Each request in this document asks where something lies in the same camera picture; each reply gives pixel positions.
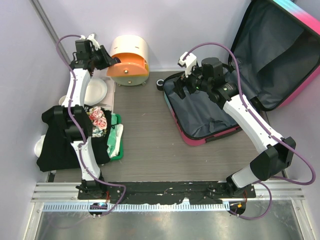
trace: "gray wooden floor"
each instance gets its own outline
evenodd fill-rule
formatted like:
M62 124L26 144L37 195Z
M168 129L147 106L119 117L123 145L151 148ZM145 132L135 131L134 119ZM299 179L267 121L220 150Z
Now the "gray wooden floor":
M146 86L116 87L114 113L124 126L124 156L101 166L106 181L225 180L257 152L241 131L192 147L184 143L156 80L173 72L151 72ZM80 182L80 169L59 170L55 182Z

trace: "suitcase lid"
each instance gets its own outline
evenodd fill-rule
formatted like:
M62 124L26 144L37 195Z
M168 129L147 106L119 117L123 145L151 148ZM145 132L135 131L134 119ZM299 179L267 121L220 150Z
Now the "suitcase lid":
M231 51L243 93L256 108L270 111L319 68L320 22L290 0L252 0ZM235 66L230 55L228 63ZM237 83L236 71L227 78Z

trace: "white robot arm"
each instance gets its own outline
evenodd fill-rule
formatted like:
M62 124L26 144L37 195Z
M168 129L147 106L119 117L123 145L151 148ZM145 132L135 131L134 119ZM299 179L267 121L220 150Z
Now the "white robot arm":
M282 140L290 147L296 147L295 141L291 137L284 139L281 134L269 126L252 107L246 96L243 95L242 97L247 105L244 106L238 87L234 83L225 82L223 66L218 58L205 58L201 62L201 67L199 67L197 57L192 53L183 60L186 54L187 52L178 61L178 65L186 67L186 69L181 78L174 82L174 92L181 99L186 96L184 87L188 89L190 94L196 90L206 92L211 101L239 124L259 153L249 165L227 178L229 193L234 194L247 185L257 181L265 181L289 167L293 153L271 138L257 120L272 136Z
M85 165L95 178L103 181L103 176L97 165L92 148L92 123L84 110L85 95L94 69L102 70L108 68L119 63L120 60L118 58L111 58L104 46L99 45L97 40L95 40L94 34L89 35L88 38L81 36L80 40L75 41L75 47L76 52L70 67L75 74L76 84L74 85L73 73L70 73L70 84L66 98L62 106L57 106L54 109L54 119L62 132L64 132L65 137L70 141L79 160L82 171L82 181L78 189L80 189L80 192L96 191L101 193L101 190L105 186L96 182L84 168ZM86 139L85 142L77 126L71 121L67 113L68 108L82 128ZM84 165L80 161L79 146L81 146L81 156Z

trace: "black fabric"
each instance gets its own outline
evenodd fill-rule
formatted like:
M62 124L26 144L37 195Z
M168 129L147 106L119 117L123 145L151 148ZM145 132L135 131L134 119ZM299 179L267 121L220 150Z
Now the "black fabric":
M185 98L181 99L174 91L174 81L182 73L169 76L163 84L163 90L170 105L174 109L183 132L191 138L204 138L214 133L237 126L237 122L212 102L208 94L197 91L189 94L186 87L183 88Z
M67 138L63 136L57 123L54 121L55 107L56 106L53 106L42 114L42 121L48 125L41 155L36 162L42 172L80 168L74 148ZM107 121L106 135L102 137L92 137L91 144L96 163L106 164L110 161L107 153L107 141L111 129L111 112L101 110L104 112Z
M319 36L267 0L251 2L231 50L243 93L257 97L264 111L280 105L320 63ZM235 66L231 57L229 63ZM237 83L235 71L228 77Z

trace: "pink suitcase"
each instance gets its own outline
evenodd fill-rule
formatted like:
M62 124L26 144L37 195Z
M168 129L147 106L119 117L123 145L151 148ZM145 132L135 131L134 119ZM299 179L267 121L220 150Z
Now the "pink suitcase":
M246 97L257 111L271 111L290 103L320 73L320 22L290 0L253 0L231 51ZM230 56L228 65L225 78L237 83ZM188 145L198 146L241 130L206 93L190 95L186 89L186 98L180 99L173 92L173 81L181 74L164 80L163 91Z

